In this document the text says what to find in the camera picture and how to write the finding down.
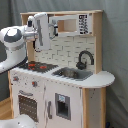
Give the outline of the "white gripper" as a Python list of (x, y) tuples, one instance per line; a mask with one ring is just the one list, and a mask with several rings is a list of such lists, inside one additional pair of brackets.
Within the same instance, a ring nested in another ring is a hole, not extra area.
[(55, 23), (48, 23), (46, 12), (29, 16), (27, 20), (28, 40), (33, 41), (36, 52), (50, 49), (50, 39), (56, 36), (58, 26)]

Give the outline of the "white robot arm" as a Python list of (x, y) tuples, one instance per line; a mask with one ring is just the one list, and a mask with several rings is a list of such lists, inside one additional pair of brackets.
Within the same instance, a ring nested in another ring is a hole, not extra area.
[(26, 25), (11, 26), (0, 30), (0, 41), (5, 46), (7, 58), (0, 62), (0, 74), (27, 61), (26, 43), (34, 41), (35, 51), (50, 49), (48, 15), (46, 12), (29, 16)]

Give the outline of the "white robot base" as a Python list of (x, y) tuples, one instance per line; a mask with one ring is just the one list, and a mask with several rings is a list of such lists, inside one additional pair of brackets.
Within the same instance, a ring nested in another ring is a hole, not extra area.
[(14, 119), (0, 120), (0, 128), (37, 128), (36, 123), (25, 114)]

